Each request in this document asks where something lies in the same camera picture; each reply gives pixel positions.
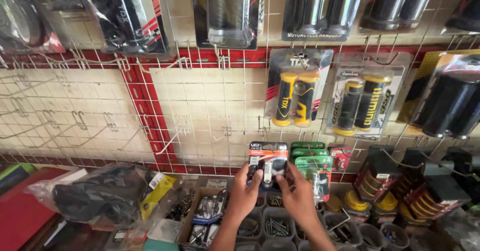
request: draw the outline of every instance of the wire mesh display rack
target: wire mesh display rack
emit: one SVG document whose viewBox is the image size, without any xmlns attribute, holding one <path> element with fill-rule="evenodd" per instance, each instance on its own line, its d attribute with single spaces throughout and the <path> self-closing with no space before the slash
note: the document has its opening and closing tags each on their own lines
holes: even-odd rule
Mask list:
<svg viewBox="0 0 480 251">
<path fill-rule="evenodd" d="M 178 30 L 177 57 L 168 62 L 104 54 L 86 16 L 63 15 L 60 23 L 67 28 L 83 24 L 87 42 L 74 41 L 78 38 L 70 33 L 67 53 L 1 56 L 0 160 L 81 167 L 135 162 L 176 174 L 234 175 L 248 160 L 251 141 L 343 142 L 354 151 L 346 171 L 333 174 L 332 181 L 352 182 L 375 142 L 324 135 L 321 118 L 309 128 L 271 124 L 264 117 L 270 50 L 290 46 L 335 53 L 406 51 L 414 55 L 408 81 L 425 52 L 480 48 L 477 36 L 433 33 L 438 17 L 449 15 L 454 7 L 444 7 L 442 0 L 431 0 L 435 3 L 426 7 L 429 15 L 424 15 L 420 33 L 353 34 L 340 44 L 285 43 L 277 38 L 275 27 L 283 14 L 273 10 L 274 1 L 278 0 L 265 0 L 262 47 L 234 51 L 194 47 L 191 29 L 175 26 L 186 20 L 192 25 L 191 6 L 188 13 L 171 4 L 178 0 L 169 0 L 163 12 Z M 398 103 L 409 87 L 404 85 Z M 438 160 L 449 146 L 476 147 L 479 142 L 477 129 L 465 140 L 406 135 L 407 126 L 395 119 L 394 111 L 376 143 L 394 145 L 396 160 L 407 147 L 432 149 L 432 159 Z"/>
</svg>

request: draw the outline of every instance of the hand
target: hand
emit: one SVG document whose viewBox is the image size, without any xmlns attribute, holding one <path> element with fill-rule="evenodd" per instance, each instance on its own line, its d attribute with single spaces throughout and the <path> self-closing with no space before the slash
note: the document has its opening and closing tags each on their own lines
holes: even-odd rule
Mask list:
<svg viewBox="0 0 480 251">
<path fill-rule="evenodd" d="M 287 177 L 290 178 L 295 190 L 291 191 L 289 183 L 281 175 L 276 176 L 276 181 L 282 189 L 283 205 L 297 224 L 307 230 L 320 224 L 314 203 L 314 188 L 298 170 L 297 166 L 287 162 Z"/>
<path fill-rule="evenodd" d="M 240 226 L 240 223 L 254 209 L 257 203 L 258 187 L 262 182 L 264 171 L 259 169 L 247 186 L 248 162 L 245 162 L 233 178 L 233 188 L 226 207 L 225 219 Z"/>
</svg>

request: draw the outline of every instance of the cardboard box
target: cardboard box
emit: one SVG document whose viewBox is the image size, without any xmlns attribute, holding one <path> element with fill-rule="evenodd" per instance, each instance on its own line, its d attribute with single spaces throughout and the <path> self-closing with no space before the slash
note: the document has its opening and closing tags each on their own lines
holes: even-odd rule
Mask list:
<svg viewBox="0 0 480 251">
<path fill-rule="evenodd" d="M 211 196 L 216 195 L 221 190 L 222 189 L 220 188 L 206 188 L 206 187 L 201 187 L 198 189 L 191 203 L 191 208 L 190 208 L 190 211 L 188 212 L 187 218 L 185 219 L 183 228 L 180 231 L 180 236 L 178 236 L 178 245 L 180 247 L 180 250 L 182 251 L 207 250 L 207 248 L 205 247 L 191 245 L 188 242 L 190 238 L 190 232 L 192 231 L 192 227 L 194 225 L 192 224 L 192 219 L 194 218 L 195 212 L 197 211 L 198 205 L 200 204 L 200 200 L 202 199 L 202 197 L 208 196 L 208 195 L 211 195 Z"/>
</svg>

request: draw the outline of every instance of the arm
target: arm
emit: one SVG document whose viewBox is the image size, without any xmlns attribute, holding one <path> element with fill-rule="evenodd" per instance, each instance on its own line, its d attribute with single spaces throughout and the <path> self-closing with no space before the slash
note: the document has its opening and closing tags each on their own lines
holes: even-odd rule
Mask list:
<svg viewBox="0 0 480 251">
<path fill-rule="evenodd" d="M 283 205 L 307 235 L 311 249 L 313 251 L 337 251 L 318 219 L 312 184 L 303 177 L 298 168 L 291 162 L 288 162 L 287 175 L 293 180 L 294 191 L 290 190 L 284 177 L 276 176 L 276 181 L 282 189 Z"/>
<path fill-rule="evenodd" d="M 232 194 L 218 233 L 209 251 L 233 251 L 237 230 L 243 219 L 254 209 L 263 170 L 255 172 L 250 187 L 247 186 L 248 163 L 244 163 L 233 179 Z"/>
</svg>

